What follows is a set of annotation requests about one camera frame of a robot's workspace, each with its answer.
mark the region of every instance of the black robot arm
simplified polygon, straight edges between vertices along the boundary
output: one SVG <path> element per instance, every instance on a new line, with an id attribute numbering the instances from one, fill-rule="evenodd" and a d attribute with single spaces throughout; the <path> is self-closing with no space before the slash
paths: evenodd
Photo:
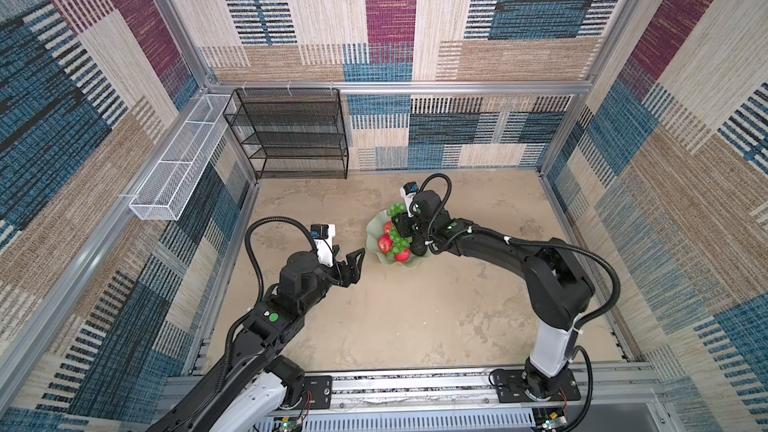
<path id="1" fill-rule="evenodd" d="M 426 188 L 437 177 L 448 184 L 442 199 Z M 618 300 L 618 276 L 599 256 L 560 239 L 526 241 L 466 218 L 452 218 L 445 209 L 451 188 L 450 179 L 443 174 L 428 177 L 420 188 L 415 182 L 405 184 L 401 196 L 406 200 L 407 212 L 393 217 L 392 223 L 400 236 L 412 237 L 414 254 L 424 255 L 429 248 L 433 254 L 450 252 L 479 258 L 525 280 L 532 308 L 540 319 L 536 345 L 525 364 L 526 393 L 532 400 L 546 400 L 556 394 L 568 372 L 581 327 Z M 574 253 L 598 262 L 613 285 L 610 299 L 590 314 L 585 312 L 594 295 L 594 284 Z"/>
<path id="2" fill-rule="evenodd" d="M 226 336 L 224 356 L 197 383 L 178 405 L 168 412 L 148 432 L 201 432 L 210 430 L 232 401 L 242 392 L 256 374 L 272 367 L 290 368 L 286 374 L 274 371 L 287 388 L 285 405 L 295 404 L 302 389 L 295 387 L 297 376 L 303 370 L 289 360 L 274 361 L 284 347 L 304 327 L 304 317 L 320 302 L 333 285 L 349 287 L 360 280 L 365 249 L 347 254 L 346 261 L 338 262 L 339 246 L 331 247 L 332 265 L 321 264 L 318 258 L 315 230 L 326 231 L 328 226 L 312 226 L 312 233 L 293 219 L 268 217 L 255 222 L 288 222 L 298 224 L 310 239 L 312 251 L 295 252 L 280 270 L 280 281 L 267 289 L 266 296 L 238 318 Z M 252 228 L 246 233 L 250 245 Z M 327 236 L 317 240 L 327 243 Z M 260 276 L 258 266 L 254 266 Z M 242 330 L 235 335 L 239 326 Z"/>

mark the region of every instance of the white mesh basket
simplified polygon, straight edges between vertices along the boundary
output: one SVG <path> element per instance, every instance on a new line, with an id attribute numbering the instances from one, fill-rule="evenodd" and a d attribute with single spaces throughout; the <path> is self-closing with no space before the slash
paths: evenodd
<path id="1" fill-rule="evenodd" d="M 226 130 L 230 96 L 207 94 L 197 103 L 130 201 L 141 220 L 178 220 Z"/>

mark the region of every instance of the striped fabric wall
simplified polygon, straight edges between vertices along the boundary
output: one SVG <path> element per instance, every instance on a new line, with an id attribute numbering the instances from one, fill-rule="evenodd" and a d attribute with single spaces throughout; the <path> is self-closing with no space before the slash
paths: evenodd
<path id="1" fill-rule="evenodd" d="M 767 30 L 768 0 L 642 0 L 548 174 L 697 432 L 768 430 Z"/>
<path id="2" fill-rule="evenodd" d="M 152 0 L 2 4 L 0 354 L 197 89 Z M 240 213 L 235 147 L 219 144 L 181 220 L 132 221 L 0 430 L 150 421 Z"/>
<path id="3" fill-rule="evenodd" d="M 132 219 L 0 430 L 147 427 L 183 372 L 248 190 L 235 147 L 221 140 L 177 222 Z"/>
<path id="4" fill-rule="evenodd" d="M 581 80 L 620 2 L 173 1 L 225 82 Z M 349 96 L 350 168 L 536 166 L 561 100 Z"/>

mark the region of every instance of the fruit bowl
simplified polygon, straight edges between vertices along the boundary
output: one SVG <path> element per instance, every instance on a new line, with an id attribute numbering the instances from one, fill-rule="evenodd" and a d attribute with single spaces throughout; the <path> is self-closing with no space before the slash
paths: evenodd
<path id="1" fill-rule="evenodd" d="M 387 212 L 386 210 L 380 211 L 373 218 L 373 220 L 368 222 L 368 225 L 366 226 L 366 234 L 367 234 L 366 249 L 368 249 L 369 252 L 373 252 L 374 254 L 376 254 L 381 264 L 384 264 L 384 265 L 402 264 L 404 267 L 414 268 L 422 259 L 432 255 L 432 253 L 427 249 L 427 254 L 424 254 L 421 257 L 411 254 L 411 257 L 405 262 L 398 262 L 397 260 L 389 258 L 386 256 L 386 254 L 382 253 L 382 251 L 379 250 L 379 237 L 381 237 L 384 234 L 384 225 L 387 224 L 390 220 L 392 220 L 392 218 L 389 217 L 386 214 L 386 212 Z"/>

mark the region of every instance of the metal vent grille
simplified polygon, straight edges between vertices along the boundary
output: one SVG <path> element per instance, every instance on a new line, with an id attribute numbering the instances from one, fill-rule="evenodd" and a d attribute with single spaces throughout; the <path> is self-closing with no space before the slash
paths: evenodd
<path id="1" fill-rule="evenodd" d="M 176 132 L 160 160 L 131 199 L 141 220 L 178 220 L 226 130 L 230 97 L 208 94 Z"/>
<path id="2" fill-rule="evenodd" d="M 274 420 L 265 418 L 255 424 L 262 432 L 271 432 Z M 410 430 L 530 430 L 535 427 L 530 408 L 500 410 L 424 410 L 385 413 L 334 413 L 310 415 L 304 423 L 306 432 L 343 430 L 345 432 L 401 432 Z"/>

